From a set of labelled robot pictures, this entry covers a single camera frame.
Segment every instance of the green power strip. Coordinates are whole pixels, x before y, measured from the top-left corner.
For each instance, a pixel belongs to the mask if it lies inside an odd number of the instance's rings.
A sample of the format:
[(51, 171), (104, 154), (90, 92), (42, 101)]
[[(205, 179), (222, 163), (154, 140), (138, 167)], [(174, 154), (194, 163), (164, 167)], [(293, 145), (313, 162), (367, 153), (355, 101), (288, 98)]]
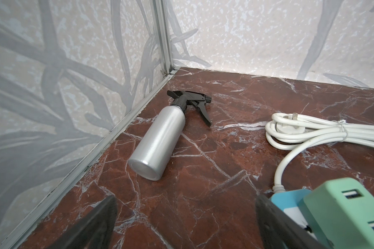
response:
[(298, 204), (319, 241), (334, 249), (374, 248), (374, 197), (358, 181), (323, 183)]

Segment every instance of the silver spray bottle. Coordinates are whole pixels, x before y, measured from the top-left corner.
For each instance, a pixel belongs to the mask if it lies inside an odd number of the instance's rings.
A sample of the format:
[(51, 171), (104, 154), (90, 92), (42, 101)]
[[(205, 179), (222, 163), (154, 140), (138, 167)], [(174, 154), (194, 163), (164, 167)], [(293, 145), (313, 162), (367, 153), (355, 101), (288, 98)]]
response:
[(137, 174), (153, 181), (162, 177), (179, 140), (185, 124), (187, 105), (197, 108), (207, 126), (212, 124), (205, 109), (211, 97), (189, 91), (168, 91), (167, 95), (174, 98), (173, 103), (161, 110), (128, 160), (129, 166)]

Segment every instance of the spray nozzle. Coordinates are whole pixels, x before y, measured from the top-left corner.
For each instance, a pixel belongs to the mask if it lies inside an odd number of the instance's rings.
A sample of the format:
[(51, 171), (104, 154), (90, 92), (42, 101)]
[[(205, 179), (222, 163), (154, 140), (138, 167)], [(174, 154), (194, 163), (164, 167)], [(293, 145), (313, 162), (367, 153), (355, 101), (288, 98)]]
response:
[(183, 112), (187, 109), (187, 105), (195, 107), (201, 117), (204, 119), (207, 126), (211, 126), (212, 122), (209, 119), (208, 113), (205, 109), (205, 104), (210, 103), (212, 98), (203, 93), (199, 92), (190, 92), (190, 91), (168, 91), (167, 95), (174, 98), (172, 106), (179, 106)]

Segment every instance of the marble surface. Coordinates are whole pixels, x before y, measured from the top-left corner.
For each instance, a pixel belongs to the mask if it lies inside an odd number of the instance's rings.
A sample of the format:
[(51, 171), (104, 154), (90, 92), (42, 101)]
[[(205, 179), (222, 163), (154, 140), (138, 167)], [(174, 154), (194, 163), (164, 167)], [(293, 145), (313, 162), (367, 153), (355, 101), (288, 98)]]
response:
[[(163, 177), (154, 182), (126, 162), (171, 102), (169, 89), (212, 96), (213, 125), (189, 107)], [(374, 89), (181, 68), (20, 248), (50, 245), (110, 194), (119, 213), (110, 248), (262, 248), (255, 198), (271, 196), (275, 169), (288, 153), (265, 138), (274, 112), (374, 124)], [(288, 165), (283, 184), (314, 189), (341, 177), (357, 179), (374, 195), (374, 149), (310, 148)]]

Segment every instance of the coiled cable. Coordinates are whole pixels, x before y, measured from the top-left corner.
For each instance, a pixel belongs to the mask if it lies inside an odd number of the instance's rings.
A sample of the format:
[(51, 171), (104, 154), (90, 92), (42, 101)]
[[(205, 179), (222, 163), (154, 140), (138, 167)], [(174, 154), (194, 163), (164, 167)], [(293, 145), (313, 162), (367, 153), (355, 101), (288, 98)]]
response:
[[(268, 142), (277, 149), (291, 151), (275, 171), (274, 193), (285, 192), (281, 184), (285, 168), (294, 157), (309, 147), (330, 142), (349, 142), (374, 147), (372, 125), (347, 123), (345, 120), (329, 121), (296, 113), (274, 113), (271, 118), (273, 120), (265, 127)], [(278, 141), (292, 144), (281, 144), (273, 137)]]

